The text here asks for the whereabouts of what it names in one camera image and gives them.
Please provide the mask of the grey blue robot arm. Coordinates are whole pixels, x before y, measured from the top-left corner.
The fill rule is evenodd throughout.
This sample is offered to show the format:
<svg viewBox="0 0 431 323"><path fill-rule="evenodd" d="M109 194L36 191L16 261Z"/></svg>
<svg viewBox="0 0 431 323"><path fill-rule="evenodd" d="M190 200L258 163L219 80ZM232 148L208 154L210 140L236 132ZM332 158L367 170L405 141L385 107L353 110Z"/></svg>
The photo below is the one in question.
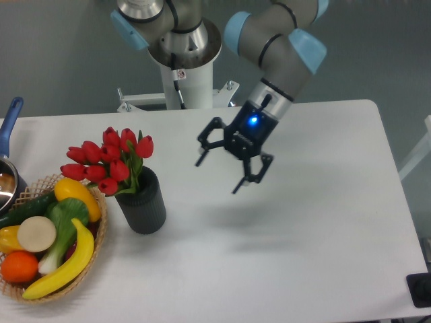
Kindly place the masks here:
<svg viewBox="0 0 431 323"><path fill-rule="evenodd" d="M200 1L118 1L110 19L130 47L147 50L159 64L170 110L212 107L213 62L223 46L262 70L233 121L215 117L197 138L202 157L223 147L240 160L245 185L263 179L273 161L264 142L327 54L306 31L327 6L272 1L258 15L235 13L223 31L204 18Z"/></svg>

